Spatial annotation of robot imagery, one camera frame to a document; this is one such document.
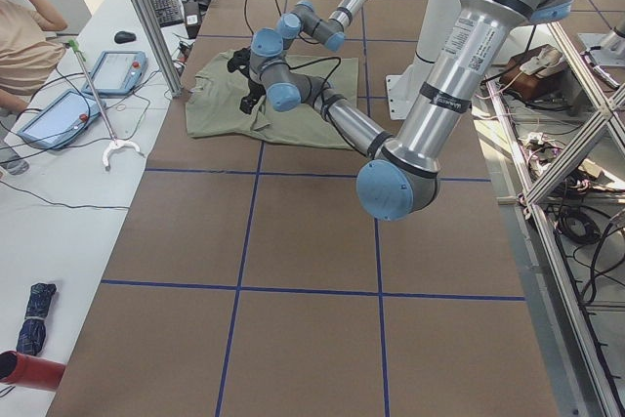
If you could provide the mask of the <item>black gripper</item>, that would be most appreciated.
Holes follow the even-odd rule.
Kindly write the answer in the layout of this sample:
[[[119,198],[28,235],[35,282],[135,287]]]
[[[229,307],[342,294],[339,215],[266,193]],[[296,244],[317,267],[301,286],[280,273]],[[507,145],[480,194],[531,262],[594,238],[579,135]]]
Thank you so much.
[[[245,114],[251,114],[256,104],[265,95],[263,85],[256,83],[250,76],[251,48],[245,47],[235,51],[228,60],[229,73],[240,72],[246,79],[249,92],[240,100],[239,109]]]

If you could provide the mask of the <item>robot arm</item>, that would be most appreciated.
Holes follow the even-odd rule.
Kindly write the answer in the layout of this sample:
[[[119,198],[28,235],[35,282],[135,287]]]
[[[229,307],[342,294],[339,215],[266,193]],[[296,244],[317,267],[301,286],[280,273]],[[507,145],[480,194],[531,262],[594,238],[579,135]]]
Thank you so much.
[[[298,3],[275,27],[254,33],[244,49],[246,76],[274,110],[307,104],[365,155],[368,161],[356,178],[360,203],[371,216],[395,221],[436,199],[438,156],[510,32],[565,18],[572,0],[459,0],[458,16],[397,134],[351,106],[327,79],[298,74],[286,59],[300,34],[339,50],[366,1],[343,0],[328,19],[320,18],[311,3]]]
[[[283,50],[290,48],[302,33],[331,52],[338,52],[346,40],[346,30],[367,0],[341,0],[327,19],[321,17],[312,2],[299,1],[282,14],[276,32],[283,40]]]

